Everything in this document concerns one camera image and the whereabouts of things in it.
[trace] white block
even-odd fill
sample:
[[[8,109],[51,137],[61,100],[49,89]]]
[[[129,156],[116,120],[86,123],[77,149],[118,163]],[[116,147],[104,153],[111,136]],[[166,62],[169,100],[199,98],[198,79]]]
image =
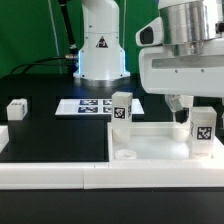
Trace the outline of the white block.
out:
[[[130,141],[132,122],[132,93],[116,92],[112,95],[112,128],[115,142]]]
[[[193,107],[188,146],[191,153],[211,153],[217,114],[212,107]]]
[[[26,99],[12,100],[12,102],[7,106],[8,120],[22,120],[27,111]]]

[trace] black tabletop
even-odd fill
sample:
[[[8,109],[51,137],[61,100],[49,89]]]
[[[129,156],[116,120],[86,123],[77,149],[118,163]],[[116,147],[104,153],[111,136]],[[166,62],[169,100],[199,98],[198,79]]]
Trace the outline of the black tabletop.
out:
[[[10,141],[0,162],[108,161],[107,123],[110,115],[55,116],[61,99],[107,99],[116,91],[132,92],[141,101],[145,92],[135,76],[116,88],[75,85],[66,75],[11,75],[0,80],[0,124],[8,125]],[[22,121],[7,121],[12,99],[28,100]]]

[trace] black cable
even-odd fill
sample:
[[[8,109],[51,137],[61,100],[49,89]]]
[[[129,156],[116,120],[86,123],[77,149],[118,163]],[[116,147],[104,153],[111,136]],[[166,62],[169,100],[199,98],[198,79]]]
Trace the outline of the black cable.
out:
[[[65,59],[65,57],[51,57],[51,58],[44,58],[44,59],[40,59],[40,60],[37,60],[31,64],[29,64],[23,71],[22,73],[26,73],[28,70],[30,70],[33,66],[33,64],[35,63],[44,63],[44,62],[49,62],[49,61],[55,61],[55,60],[63,60]]]
[[[31,68],[33,66],[71,66],[71,64],[42,64],[42,63],[30,63],[30,64],[22,64],[22,65],[19,65],[17,67],[15,67],[10,73],[9,75],[13,75],[14,72],[19,69],[19,68],[22,68],[22,67],[25,67],[25,66],[31,66]]]

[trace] white platform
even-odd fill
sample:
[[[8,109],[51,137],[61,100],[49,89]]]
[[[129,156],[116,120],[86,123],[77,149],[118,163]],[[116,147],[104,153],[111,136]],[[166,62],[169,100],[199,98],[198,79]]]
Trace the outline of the white platform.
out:
[[[0,153],[9,142],[9,133],[7,126],[0,126]]]
[[[0,189],[224,187],[224,147],[214,140],[212,158],[190,159],[185,143],[172,140],[172,123],[133,123],[131,144],[112,141],[105,163],[0,164]],[[120,149],[137,159],[117,160]]]
[[[81,101],[97,101],[97,104],[86,104],[81,105]],[[110,104],[105,105],[104,101],[111,102]],[[55,115],[106,115],[111,114],[111,99],[63,99],[60,101]],[[97,112],[79,112],[79,108],[97,108]],[[143,108],[138,99],[133,99],[132,101],[132,114],[144,114]]]

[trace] cube with fiducial marker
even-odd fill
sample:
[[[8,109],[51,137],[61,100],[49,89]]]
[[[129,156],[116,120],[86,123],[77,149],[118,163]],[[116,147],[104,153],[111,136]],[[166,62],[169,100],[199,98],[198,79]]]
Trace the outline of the cube with fiducial marker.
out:
[[[128,92],[116,92],[112,95],[112,130],[116,142],[130,141],[132,122],[132,98]]]

